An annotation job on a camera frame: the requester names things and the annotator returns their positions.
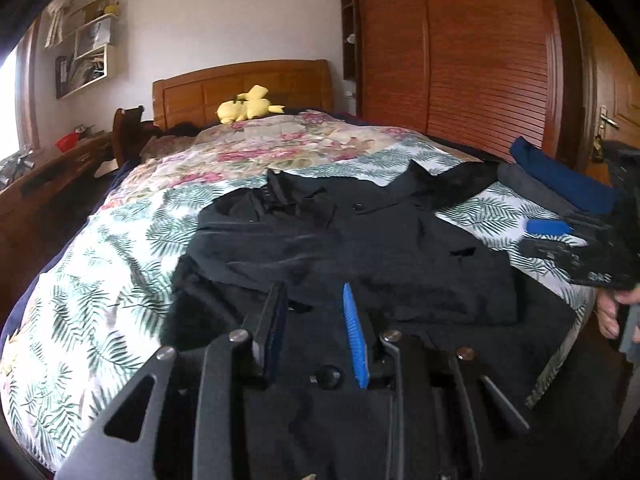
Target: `floral bedsheet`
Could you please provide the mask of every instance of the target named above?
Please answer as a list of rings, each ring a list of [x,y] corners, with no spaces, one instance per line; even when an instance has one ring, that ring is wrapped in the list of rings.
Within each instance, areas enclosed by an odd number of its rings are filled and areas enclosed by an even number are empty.
[[[47,468],[60,467],[91,421],[158,349],[172,272],[198,213],[213,199],[261,186],[267,167],[309,177],[353,176],[384,186],[411,159],[434,174],[461,161],[400,128],[359,128],[316,112],[263,121],[271,128],[268,136],[236,125],[203,132],[181,152],[172,140],[148,146],[148,161],[91,216],[60,263],[40,277],[22,328],[4,347],[0,399],[17,441]],[[245,128],[260,126],[247,122]],[[277,146],[265,152],[268,137]],[[207,146],[211,142],[222,148]],[[206,164],[192,144],[205,145]],[[534,404],[593,305],[590,289],[569,285],[551,262],[518,253],[526,219],[555,215],[500,183],[437,214],[489,247],[507,250],[513,266],[577,312],[574,327],[527,399]]]

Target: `wooden headboard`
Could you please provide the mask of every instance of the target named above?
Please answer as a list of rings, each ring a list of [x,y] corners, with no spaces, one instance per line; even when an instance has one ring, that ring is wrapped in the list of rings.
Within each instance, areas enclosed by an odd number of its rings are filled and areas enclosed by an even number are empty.
[[[269,89],[267,99],[293,108],[333,111],[334,97],[325,59],[252,61],[196,70],[155,81],[154,123],[166,130],[178,123],[206,126],[218,120],[220,103],[255,84]]]

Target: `red object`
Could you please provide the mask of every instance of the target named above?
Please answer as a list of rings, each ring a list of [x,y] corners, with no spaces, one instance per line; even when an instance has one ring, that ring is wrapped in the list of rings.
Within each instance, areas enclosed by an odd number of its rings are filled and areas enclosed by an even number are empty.
[[[62,153],[68,152],[78,143],[79,138],[80,135],[76,132],[73,132],[72,134],[68,134],[62,137],[62,139],[56,142],[56,146]]]

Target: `wardrobe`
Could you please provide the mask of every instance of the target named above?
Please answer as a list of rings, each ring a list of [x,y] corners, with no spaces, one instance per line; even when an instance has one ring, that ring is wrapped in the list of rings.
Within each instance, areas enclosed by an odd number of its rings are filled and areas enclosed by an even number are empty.
[[[523,136],[574,165],[582,72],[571,0],[354,1],[364,120],[507,160]]]

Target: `wooden wardrobe door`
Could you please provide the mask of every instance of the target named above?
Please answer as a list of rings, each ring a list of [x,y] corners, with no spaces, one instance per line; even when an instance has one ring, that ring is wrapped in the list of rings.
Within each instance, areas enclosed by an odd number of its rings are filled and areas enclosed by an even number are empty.
[[[509,160],[519,136],[542,146],[548,1],[428,0],[428,134]]]
[[[424,132],[428,111],[426,0],[358,0],[360,115]]]

